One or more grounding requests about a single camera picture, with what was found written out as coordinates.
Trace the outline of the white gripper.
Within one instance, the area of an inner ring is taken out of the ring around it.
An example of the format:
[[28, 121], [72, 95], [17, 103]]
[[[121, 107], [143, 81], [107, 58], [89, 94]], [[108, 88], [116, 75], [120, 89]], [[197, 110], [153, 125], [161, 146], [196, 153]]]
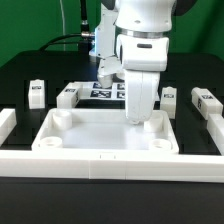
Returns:
[[117, 57], [101, 59], [98, 67], [97, 79], [103, 88], [109, 88], [113, 84], [113, 77], [123, 80], [124, 72], [121, 62]]

